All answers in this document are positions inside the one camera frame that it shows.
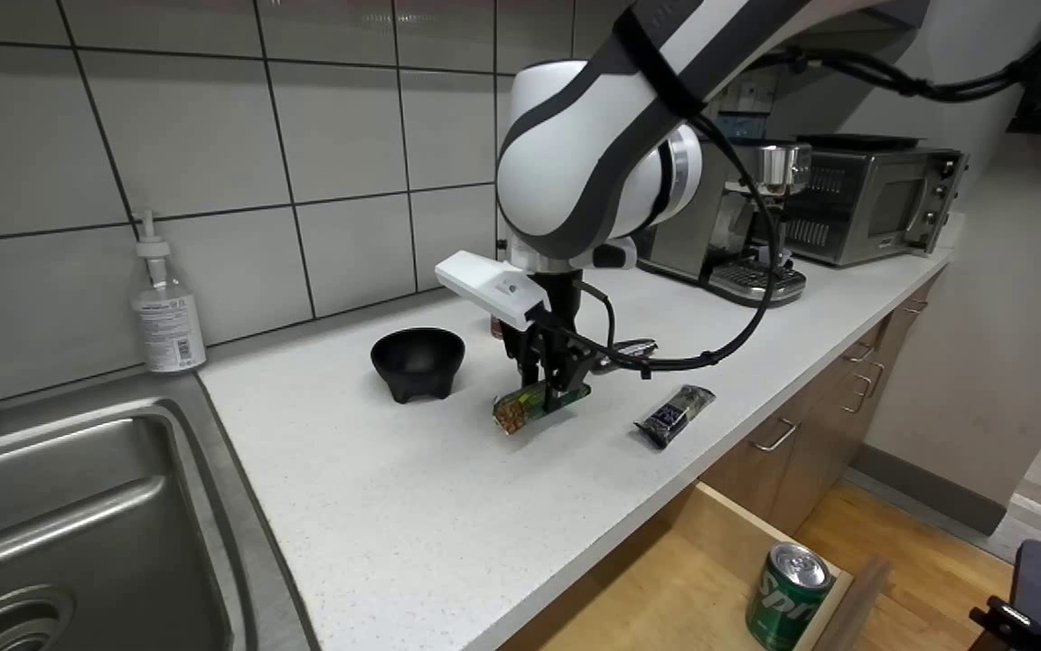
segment electrical cord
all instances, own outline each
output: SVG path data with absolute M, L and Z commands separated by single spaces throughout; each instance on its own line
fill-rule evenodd
M 1006 64 L 1006 67 L 997 67 L 989 75 L 960 79 L 960 81 L 929 81 L 929 79 L 908 75 L 905 67 L 886 64 L 886 62 L 877 62 L 871 52 L 832 51 L 832 46 L 813 46 L 813 51 L 809 46 L 786 46 L 782 52 L 762 52 L 753 67 L 758 67 L 758 64 L 786 64 L 793 73 L 832 67 L 832 73 L 865 79 L 871 85 L 897 90 L 905 97 L 929 97 L 929 102 L 959 105 L 959 102 L 978 102 L 978 97 L 1000 95 L 1006 85 L 1011 85 L 1023 75 L 1031 75 L 1038 58 L 1041 58 L 1041 39 L 1018 62 L 1011 62 L 1011 64 Z M 642 353 L 624 353 L 624 345 L 614 344 L 614 303 L 597 285 L 585 285 L 585 283 L 582 283 L 582 289 L 588 296 L 597 296 L 603 303 L 603 312 L 607 312 L 607 344 L 597 344 L 597 338 L 568 329 L 553 315 L 533 315 L 538 324 L 555 329 L 559 337 L 574 338 L 588 353 L 603 357 L 603 367 L 635 367 L 642 378 L 649 371 L 689 371 L 689 367 L 720 366 L 736 345 L 746 345 L 748 337 L 762 324 L 762 318 L 767 318 L 767 312 L 773 303 L 778 275 L 782 275 L 778 219 L 773 219 L 754 175 L 746 168 L 742 156 L 735 151 L 725 132 L 708 116 L 696 110 L 685 121 L 695 131 L 700 131 L 730 160 L 730 166 L 742 174 L 742 183 L 748 189 L 748 197 L 754 201 L 754 209 L 762 218 L 762 227 L 767 227 L 767 247 L 770 247 L 767 285 L 762 285 L 762 301 L 753 312 L 753 318 L 746 321 L 746 329 L 735 338 L 725 338 L 723 345 L 700 351 L 695 357 L 649 357 L 653 344 Z
M 762 52 L 753 67 L 786 64 L 795 75 L 809 67 L 832 67 L 832 73 L 865 79 L 871 85 L 897 90 L 905 97 L 960 105 L 960 102 L 1000 95 L 1011 81 L 1023 81 L 1038 67 L 1038 62 L 1041 62 L 1041 39 L 1023 58 L 1000 64 L 997 73 L 978 75 L 978 79 L 960 79 L 960 81 L 919 79 L 897 64 L 886 64 L 880 58 L 871 58 L 860 51 L 835 51 L 835 46 L 785 46 L 778 52 Z
M 614 351 L 631 353 L 631 357 L 649 357 L 656 351 L 656 338 L 617 338 Z M 617 366 L 611 366 L 607 357 L 591 362 L 591 374 L 614 371 Z
M 773 289 L 778 289 L 778 269 L 782 269 L 782 254 L 778 254 L 778 218 L 770 213 L 758 183 L 753 181 L 753 174 L 746 168 L 742 156 L 735 151 L 730 137 L 708 118 L 708 116 L 695 116 L 689 127 L 696 132 L 705 132 L 725 160 L 730 166 L 742 174 L 742 183 L 748 189 L 748 197 L 754 201 L 762 227 L 767 227 L 767 285 L 762 285 L 762 301 L 754 303 L 753 318 L 746 321 L 746 329 L 725 338 L 715 351 L 700 351 L 689 357 L 653 357 L 653 353 L 629 353 L 614 344 L 614 303 L 597 289 L 579 283 L 588 296 L 597 296 L 607 312 L 607 344 L 597 344 L 574 329 L 568 329 L 565 321 L 555 321 L 553 315 L 538 315 L 538 324 L 555 329 L 559 337 L 574 338 L 579 345 L 585 345 L 588 353 L 603 357 L 607 367 L 635 367 L 642 378 L 649 371 L 689 371 L 689 367 L 705 367 L 705 366 L 720 366 L 723 357 L 730 357 L 736 345 L 746 345 L 746 338 L 762 324 L 770 303 L 773 303 Z

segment kitchen counter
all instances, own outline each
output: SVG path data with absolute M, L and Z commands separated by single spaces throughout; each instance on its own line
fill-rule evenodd
M 493 400 L 515 367 L 488 315 L 441 294 L 232 345 L 202 378 L 320 647 L 496 647 L 940 268 L 803 265 L 807 296 L 770 312 L 723 366 L 649 382 L 597 374 L 591 398 L 514 436 Z M 588 283 L 611 294 L 617 338 L 656 337 L 661 353 L 720 345 L 753 315 L 642 269 Z M 371 371 L 368 345 L 409 324 L 467 338 L 449 400 L 395 404 Z M 603 333 L 588 301 L 582 329 Z M 631 423 L 679 382 L 713 385 L 715 400 L 653 450 Z

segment wooden cabinet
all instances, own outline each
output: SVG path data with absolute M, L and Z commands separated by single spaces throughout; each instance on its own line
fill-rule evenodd
M 866 329 L 778 414 L 725 450 L 705 479 L 782 530 L 795 530 L 856 454 L 920 306 L 925 289 Z
M 758 423 L 735 450 L 725 450 L 705 479 L 746 509 L 770 518 L 785 468 L 793 461 L 793 441 L 800 436 L 800 400 L 793 398 L 782 412 Z
M 865 333 L 705 477 L 629 533 L 507 647 L 758 647 L 746 605 L 767 549 L 795 530 L 849 467 L 925 289 Z M 800 647 L 856 647 L 886 565 L 849 577 Z
M 754 651 L 746 627 L 746 606 L 778 529 L 742 509 L 735 500 L 695 483 L 649 525 L 629 533 L 582 583 L 530 619 L 507 647 L 559 651 Z M 871 606 L 873 576 L 849 577 L 835 572 L 835 587 L 800 640 L 807 647 L 854 647 Z

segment stainless steel sink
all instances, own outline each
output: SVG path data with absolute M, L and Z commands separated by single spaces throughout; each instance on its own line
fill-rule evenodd
M 306 651 L 200 378 L 0 407 L 0 651 Z

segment aluminum can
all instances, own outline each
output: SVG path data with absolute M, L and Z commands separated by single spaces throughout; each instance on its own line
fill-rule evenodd
M 770 651 L 795 647 L 832 587 L 832 566 L 807 546 L 770 546 L 758 587 L 746 612 L 748 631 Z

